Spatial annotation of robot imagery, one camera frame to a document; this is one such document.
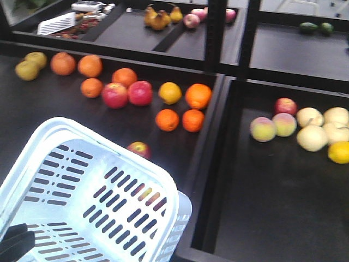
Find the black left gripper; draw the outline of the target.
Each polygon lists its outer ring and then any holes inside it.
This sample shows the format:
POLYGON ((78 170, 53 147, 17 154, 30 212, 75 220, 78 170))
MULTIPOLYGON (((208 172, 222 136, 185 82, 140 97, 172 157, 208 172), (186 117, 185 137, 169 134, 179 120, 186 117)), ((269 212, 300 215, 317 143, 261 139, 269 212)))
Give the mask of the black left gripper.
POLYGON ((28 230, 28 225, 10 226, 1 239, 1 261, 19 261, 35 246, 35 233, 28 230))

